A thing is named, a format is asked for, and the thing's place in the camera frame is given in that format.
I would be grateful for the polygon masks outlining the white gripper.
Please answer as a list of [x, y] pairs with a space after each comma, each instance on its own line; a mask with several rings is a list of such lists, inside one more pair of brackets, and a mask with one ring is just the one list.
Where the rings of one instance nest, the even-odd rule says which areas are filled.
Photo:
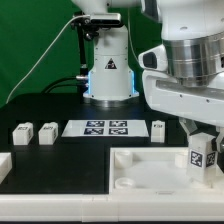
[[[194, 121], [224, 127], [224, 71], [211, 79], [207, 87], [188, 88], [165, 73], [168, 65], [165, 48], [158, 46], [138, 56], [143, 90], [153, 110], [181, 117], [179, 123], [187, 137], [197, 130]], [[217, 128], [212, 150], [224, 153], [224, 128]]]

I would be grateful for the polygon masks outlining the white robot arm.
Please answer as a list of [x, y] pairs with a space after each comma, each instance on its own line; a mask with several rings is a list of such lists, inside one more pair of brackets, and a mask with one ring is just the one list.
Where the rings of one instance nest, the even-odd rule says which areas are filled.
[[176, 115], [186, 133], [198, 122], [214, 125], [224, 151], [224, 0], [71, 0], [94, 41], [94, 65], [87, 74], [86, 102], [115, 107], [139, 96], [128, 65], [128, 30], [108, 9], [141, 6], [162, 25], [162, 44], [141, 53], [143, 89], [150, 108]]

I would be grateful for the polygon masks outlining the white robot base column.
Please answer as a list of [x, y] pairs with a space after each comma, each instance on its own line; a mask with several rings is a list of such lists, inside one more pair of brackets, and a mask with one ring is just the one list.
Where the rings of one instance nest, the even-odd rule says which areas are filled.
[[101, 107], [119, 107], [139, 97], [134, 72], [128, 64], [128, 30], [100, 29], [94, 39], [94, 65], [88, 73], [84, 102]]

